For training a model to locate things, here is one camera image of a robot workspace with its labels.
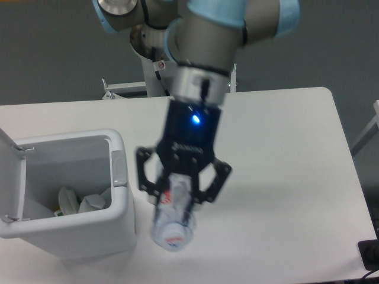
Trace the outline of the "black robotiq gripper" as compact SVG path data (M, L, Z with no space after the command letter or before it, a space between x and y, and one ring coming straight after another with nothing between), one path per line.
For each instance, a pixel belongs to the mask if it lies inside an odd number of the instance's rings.
M138 147L136 169L138 189L155 198L157 206L167 185L169 174L191 178L190 201L183 223L187 226L195 204L212 203L221 191L232 167L215 158L214 141L229 81L228 73L180 66L169 91L172 95L161 140L155 147ZM157 153L162 163L155 183L148 180L144 164ZM210 186L200 190L199 173L209 164L215 171Z

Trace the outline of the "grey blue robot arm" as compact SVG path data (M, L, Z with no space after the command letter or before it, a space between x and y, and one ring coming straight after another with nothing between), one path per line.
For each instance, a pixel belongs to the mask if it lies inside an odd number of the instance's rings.
M232 168L216 158L214 141L238 48L296 28L298 1L94 1L110 33L145 25L163 31L163 51L175 64L161 140L136 153L139 189L156 204L179 174L190 185L178 211L155 209L155 226L187 227L196 205L215 201Z

